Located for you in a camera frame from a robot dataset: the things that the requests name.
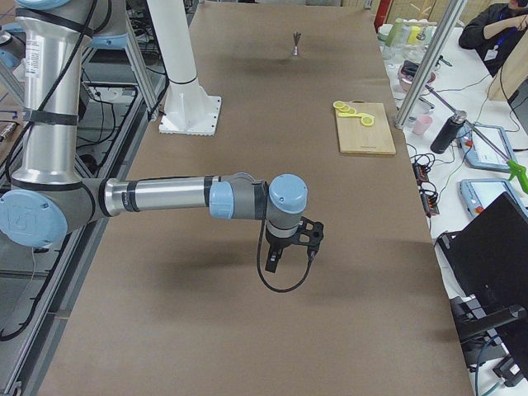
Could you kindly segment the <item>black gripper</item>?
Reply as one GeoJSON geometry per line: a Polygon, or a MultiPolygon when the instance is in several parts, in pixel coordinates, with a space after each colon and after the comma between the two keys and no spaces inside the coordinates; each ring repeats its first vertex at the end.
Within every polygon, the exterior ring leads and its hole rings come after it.
{"type": "Polygon", "coordinates": [[[266,240],[269,244],[269,250],[267,253],[265,270],[268,272],[276,272],[276,268],[281,259],[282,250],[292,244],[292,237],[277,237],[267,229],[266,240]]]}

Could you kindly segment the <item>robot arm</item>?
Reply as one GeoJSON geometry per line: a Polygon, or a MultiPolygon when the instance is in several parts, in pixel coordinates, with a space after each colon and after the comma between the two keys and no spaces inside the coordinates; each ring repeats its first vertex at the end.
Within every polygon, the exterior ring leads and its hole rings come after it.
{"type": "Polygon", "coordinates": [[[149,81],[125,2],[20,1],[16,21],[26,36],[24,127],[16,141],[22,160],[5,165],[10,189],[1,198],[1,230],[14,243],[44,248],[102,218],[205,207],[218,219],[262,222],[265,271],[276,270],[290,245],[315,256],[320,234],[303,215],[308,188],[296,175],[271,182],[245,172],[121,181],[77,171],[78,151],[108,138],[79,135],[83,51],[123,49],[137,81],[149,81]]]}

